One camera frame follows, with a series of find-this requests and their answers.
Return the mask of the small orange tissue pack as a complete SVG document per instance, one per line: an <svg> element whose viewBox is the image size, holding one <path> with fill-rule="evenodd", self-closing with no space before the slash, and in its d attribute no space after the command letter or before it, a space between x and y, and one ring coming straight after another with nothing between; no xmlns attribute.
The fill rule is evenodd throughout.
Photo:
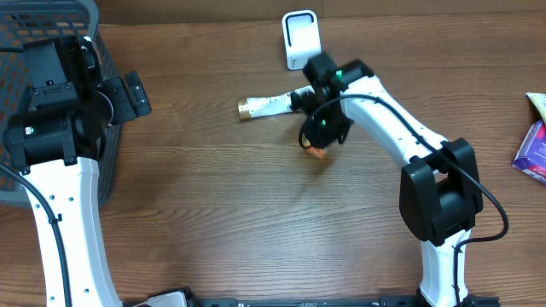
<svg viewBox="0 0 546 307"><path fill-rule="evenodd" d="M314 157L317 157L319 159L324 159L327 155L327 151L324 150L324 149L320 149L320 148L315 148L315 147L308 147L306 150L305 150L308 154L314 156Z"/></svg>

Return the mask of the white Pantene tube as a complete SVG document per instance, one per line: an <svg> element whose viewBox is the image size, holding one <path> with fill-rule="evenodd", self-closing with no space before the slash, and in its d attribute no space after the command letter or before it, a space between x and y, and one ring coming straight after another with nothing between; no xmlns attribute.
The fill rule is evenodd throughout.
<svg viewBox="0 0 546 307"><path fill-rule="evenodd" d="M294 113L304 98L313 96L310 85L289 91L279 96L249 97L238 101L237 108L240 121Z"/></svg>

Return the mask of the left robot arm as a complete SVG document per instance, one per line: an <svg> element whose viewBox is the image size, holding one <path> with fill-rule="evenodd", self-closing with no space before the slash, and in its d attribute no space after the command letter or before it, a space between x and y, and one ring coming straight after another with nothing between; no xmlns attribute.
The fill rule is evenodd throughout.
<svg viewBox="0 0 546 307"><path fill-rule="evenodd" d="M107 128L152 108L135 72L106 79L93 40L26 43L33 109L3 133L5 172L25 189L38 232L50 306L118 306L98 213L99 160Z"/></svg>

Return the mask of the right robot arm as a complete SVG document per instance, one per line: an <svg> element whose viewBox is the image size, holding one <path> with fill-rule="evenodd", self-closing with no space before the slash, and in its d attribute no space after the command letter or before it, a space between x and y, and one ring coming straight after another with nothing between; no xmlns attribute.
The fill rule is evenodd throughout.
<svg viewBox="0 0 546 307"><path fill-rule="evenodd" d="M352 125L365 129L401 171L399 211L421 243L423 277L418 291L425 306L468 304L465 247L483 209L471 145L429 130L386 91L360 60L338 67L326 53L311 57L303 74L315 92L298 104L307 118L302 148L323 150L343 143Z"/></svg>

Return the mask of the red purple pantyliner pack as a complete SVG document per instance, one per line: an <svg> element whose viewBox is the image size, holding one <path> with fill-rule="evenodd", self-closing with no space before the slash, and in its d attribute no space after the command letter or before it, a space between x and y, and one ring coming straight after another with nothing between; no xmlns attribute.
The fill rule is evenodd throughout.
<svg viewBox="0 0 546 307"><path fill-rule="evenodd" d="M545 183L545 123L538 120L528 130L512 166L527 176Z"/></svg>

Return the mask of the colourful snack bag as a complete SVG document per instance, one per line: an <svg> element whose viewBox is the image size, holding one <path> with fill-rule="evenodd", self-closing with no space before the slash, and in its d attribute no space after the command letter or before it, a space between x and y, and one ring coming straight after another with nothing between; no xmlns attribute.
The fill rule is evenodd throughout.
<svg viewBox="0 0 546 307"><path fill-rule="evenodd" d="M537 109L541 120L546 123L546 95L544 93L526 92L526 98Z"/></svg>

